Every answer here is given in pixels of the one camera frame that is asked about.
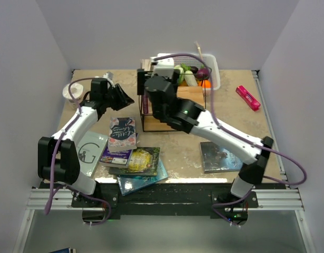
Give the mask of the Little Women book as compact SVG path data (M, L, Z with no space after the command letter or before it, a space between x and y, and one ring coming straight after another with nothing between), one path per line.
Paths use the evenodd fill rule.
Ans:
M110 118L107 147L110 152L136 149L136 121L133 117Z

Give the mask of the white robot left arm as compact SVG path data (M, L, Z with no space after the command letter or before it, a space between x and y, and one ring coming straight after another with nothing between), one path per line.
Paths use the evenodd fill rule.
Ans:
M91 207L102 202L102 194L96 190L96 181L80 169L76 150L85 133L103 116L108 108L123 109L134 101L119 84L114 84L110 73L91 77L89 98L77 105L72 118L51 137L38 142L38 176L50 182L50 197L54 196L54 184L62 183L84 194L84 201Z

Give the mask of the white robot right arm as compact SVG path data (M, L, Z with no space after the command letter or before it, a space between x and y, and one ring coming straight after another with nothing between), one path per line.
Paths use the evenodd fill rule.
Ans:
M240 207L246 202L246 195L252 187L262 182L273 139L247 135L219 121L200 104L179 98L176 94L178 76L177 71L173 71L171 77L164 77L138 69L138 94L147 95L155 119L174 130L205 138L235 154L243 162L228 193L229 204Z

